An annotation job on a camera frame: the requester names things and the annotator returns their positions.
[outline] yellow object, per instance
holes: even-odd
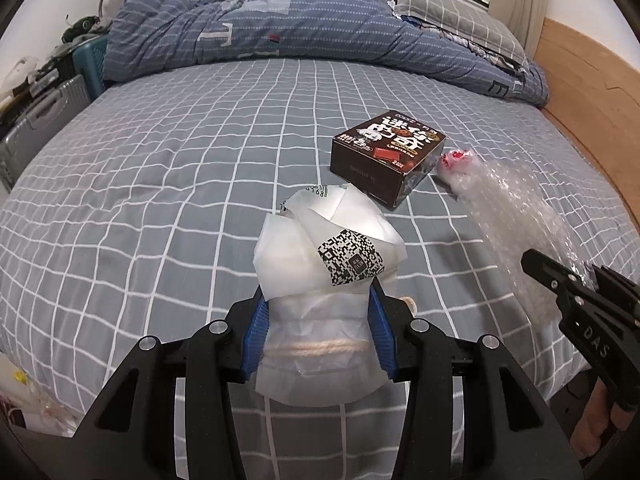
[[[22,370],[18,370],[15,374],[14,374],[14,378],[16,381],[18,381],[19,383],[22,384],[26,384],[27,383],[27,374],[24,373]]]

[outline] human hand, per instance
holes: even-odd
[[[571,446],[579,460],[595,455],[600,449],[600,437],[609,423],[620,431],[628,428],[634,418],[634,412],[625,412],[617,404],[609,410],[609,394],[602,380],[598,379],[584,408],[582,418],[576,424],[571,436]]]

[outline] brown chocolate box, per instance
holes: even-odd
[[[331,171],[395,208],[429,173],[445,136],[389,110],[334,137]]]

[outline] gray plaid bed sheet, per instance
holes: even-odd
[[[328,169],[332,137],[390,108],[443,131],[447,148],[528,164],[585,256],[640,278],[640,240],[619,197],[533,106],[351,62],[223,62],[107,90],[27,168],[0,212],[2,351],[85,412],[140,336],[189,337],[250,297],[264,216],[301,187],[341,183]],[[399,293],[420,316],[449,335],[500,336],[546,398],[580,369],[557,329],[533,332],[437,180],[386,216],[408,253]],[[390,478],[403,384],[318,409],[269,401],[251,383],[231,396],[250,480]],[[457,382],[456,461],[463,419]],[[185,476],[184,384],[175,433]]]

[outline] blue gripper pad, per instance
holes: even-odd
[[[246,380],[258,369],[269,331],[269,302],[260,297],[242,341],[242,374]]]
[[[369,287],[369,309],[367,311],[369,329],[376,346],[378,361],[389,379],[393,380],[398,372],[396,362],[396,338],[389,326],[385,310],[373,286]]]

